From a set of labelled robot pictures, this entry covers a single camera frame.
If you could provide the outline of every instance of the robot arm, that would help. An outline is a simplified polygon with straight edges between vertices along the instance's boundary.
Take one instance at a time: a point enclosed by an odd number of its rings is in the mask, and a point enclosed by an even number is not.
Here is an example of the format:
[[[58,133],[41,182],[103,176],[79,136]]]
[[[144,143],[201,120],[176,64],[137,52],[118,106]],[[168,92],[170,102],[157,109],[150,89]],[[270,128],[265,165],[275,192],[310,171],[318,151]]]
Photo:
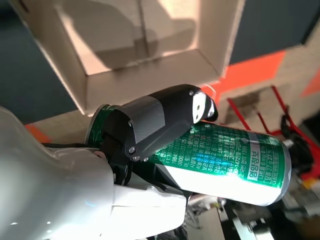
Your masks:
[[[46,148],[0,107],[0,239],[140,239],[177,228],[186,197],[131,174],[132,164],[216,117],[208,96],[180,85],[112,111],[100,149]]]
[[[113,109],[104,120],[100,151],[116,175],[115,183],[125,185],[133,162],[146,162],[193,124],[217,118],[213,100],[199,87],[169,87]]]

